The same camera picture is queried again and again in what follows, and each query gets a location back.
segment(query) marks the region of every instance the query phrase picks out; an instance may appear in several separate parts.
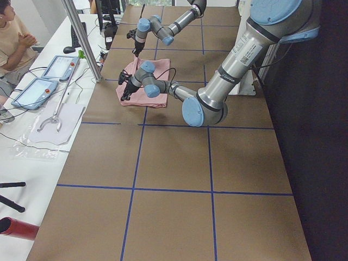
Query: hand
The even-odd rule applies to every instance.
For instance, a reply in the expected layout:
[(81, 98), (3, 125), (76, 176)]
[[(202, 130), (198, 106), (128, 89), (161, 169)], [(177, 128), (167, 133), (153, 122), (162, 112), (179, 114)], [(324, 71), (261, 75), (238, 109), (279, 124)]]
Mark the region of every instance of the hand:
[(38, 41), (31, 34), (22, 35), (18, 33), (18, 42), (20, 45), (24, 46), (25, 48), (29, 48), (30, 46), (36, 44)]

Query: beige shirt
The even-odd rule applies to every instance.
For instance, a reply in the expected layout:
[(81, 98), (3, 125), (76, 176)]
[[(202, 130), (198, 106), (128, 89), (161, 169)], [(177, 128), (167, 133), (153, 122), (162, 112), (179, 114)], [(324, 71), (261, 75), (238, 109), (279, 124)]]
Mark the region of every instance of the beige shirt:
[[(13, 21), (7, 22), (4, 28), (0, 28), (0, 66), (6, 64), (9, 56), (17, 50), (18, 33), (23, 35), (29, 33), (29, 31), (17, 15)], [(32, 48), (27, 48), (20, 63), (17, 65), (14, 71), (23, 68), (35, 57), (36, 52)], [(8, 72), (9, 71), (0, 68), (0, 76)]]

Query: red object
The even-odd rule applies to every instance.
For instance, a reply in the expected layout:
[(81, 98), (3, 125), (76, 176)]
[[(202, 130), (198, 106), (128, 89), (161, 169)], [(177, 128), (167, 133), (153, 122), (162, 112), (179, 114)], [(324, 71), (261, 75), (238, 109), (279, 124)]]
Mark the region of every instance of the red object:
[(0, 234), (15, 238), (35, 240), (39, 227), (11, 217), (0, 220)]

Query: mouse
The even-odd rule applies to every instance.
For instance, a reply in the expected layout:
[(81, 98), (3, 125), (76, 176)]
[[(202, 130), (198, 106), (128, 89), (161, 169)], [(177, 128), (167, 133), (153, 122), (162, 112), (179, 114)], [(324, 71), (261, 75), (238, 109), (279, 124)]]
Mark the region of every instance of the mouse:
[(75, 51), (76, 51), (75, 47), (72, 47), (72, 46), (67, 46), (63, 49), (63, 53), (73, 53)]

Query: blue joint cap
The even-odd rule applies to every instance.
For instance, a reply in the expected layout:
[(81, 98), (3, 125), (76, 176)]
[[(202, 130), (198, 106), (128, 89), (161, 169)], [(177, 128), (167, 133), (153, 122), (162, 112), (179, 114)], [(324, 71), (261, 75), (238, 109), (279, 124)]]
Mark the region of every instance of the blue joint cap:
[(157, 20), (158, 20), (160, 23), (162, 23), (162, 18), (161, 18), (159, 15), (153, 15), (153, 17), (156, 17)]
[(304, 42), (304, 41), (308, 41), (311, 39), (314, 39), (318, 36), (319, 33), (319, 28), (314, 28), (305, 32), (301, 32), (298, 34), (293, 34), (293, 35), (288, 35), (288, 36), (284, 36), (281, 38), (281, 40), (279, 41), (280, 44), (292, 44), (294, 42)]
[(250, 5), (250, 17), (258, 24), (277, 24), (292, 15), (303, 0), (258, 0)]
[(162, 42), (165, 44), (165, 45), (171, 45), (172, 42), (174, 42), (174, 37), (173, 36), (167, 36), (165, 37)]
[(150, 61), (144, 61), (140, 65), (140, 68), (142, 68), (145, 72), (149, 72), (149, 73), (154, 73), (156, 69), (155, 65)]
[(196, 97), (186, 98), (183, 102), (182, 113), (185, 122), (193, 127), (201, 127), (204, 122), (204, 112)]
[(145, 93), (149, 98), (155, 98), (160, 94), (158, 86), (154, 84), (149, 84), (144, 87)]
[(147, 32), (150, 30), (150, 21), (146, 18), (141, 18), (138, 22), (138, 30), (141, 32)]

